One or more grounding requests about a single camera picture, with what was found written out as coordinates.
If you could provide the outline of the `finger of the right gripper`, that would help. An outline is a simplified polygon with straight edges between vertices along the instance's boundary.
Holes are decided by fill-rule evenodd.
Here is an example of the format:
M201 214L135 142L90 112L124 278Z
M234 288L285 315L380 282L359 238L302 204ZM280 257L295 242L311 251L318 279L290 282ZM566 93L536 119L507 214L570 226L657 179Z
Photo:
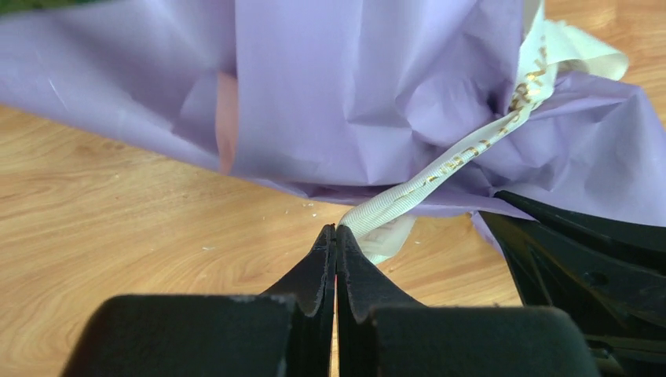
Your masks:
M664 228L498 197L526 213L481 213L521 301L568 313L604 376L664 375Z

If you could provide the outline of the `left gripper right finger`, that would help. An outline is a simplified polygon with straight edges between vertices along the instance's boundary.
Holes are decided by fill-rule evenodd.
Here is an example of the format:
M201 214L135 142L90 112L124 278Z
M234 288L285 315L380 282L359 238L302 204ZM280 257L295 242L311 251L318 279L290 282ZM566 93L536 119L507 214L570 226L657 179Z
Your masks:
M545 306L429 307L336 230L343 376L596 376L570 317Z

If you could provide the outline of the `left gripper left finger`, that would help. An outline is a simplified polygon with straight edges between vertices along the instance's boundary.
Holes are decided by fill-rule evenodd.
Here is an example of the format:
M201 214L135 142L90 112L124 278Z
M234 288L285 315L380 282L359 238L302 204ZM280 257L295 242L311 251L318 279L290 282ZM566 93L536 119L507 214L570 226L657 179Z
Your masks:
M117 295L90 317L65 376L326 376L335 227L258 295Z

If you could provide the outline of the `purple flower bouquet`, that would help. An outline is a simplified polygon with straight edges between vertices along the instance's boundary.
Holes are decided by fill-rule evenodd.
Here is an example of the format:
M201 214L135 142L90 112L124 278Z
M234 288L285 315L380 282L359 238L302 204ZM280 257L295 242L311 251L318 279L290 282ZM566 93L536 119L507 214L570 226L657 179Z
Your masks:
M354 207L507 115L526 1L4 1L1 102ZM557 75L411 215L523 218L501 190L665 224L665 132L622 79Z

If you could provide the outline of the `cream ribbon with gold print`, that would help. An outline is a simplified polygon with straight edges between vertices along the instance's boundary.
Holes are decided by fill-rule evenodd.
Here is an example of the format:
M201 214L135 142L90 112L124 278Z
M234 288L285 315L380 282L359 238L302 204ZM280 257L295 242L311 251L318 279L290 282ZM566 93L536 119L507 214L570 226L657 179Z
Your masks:
M628 71L625 53L564 21L548 20L543 1L524 3L523 31L507 115L455 143L411 180L352 208L341 218L341 225L352 231L369 262L377 265L395 256L415 224L410 210L464 165L521 127L552 96L558 73L582 71L618 81Z

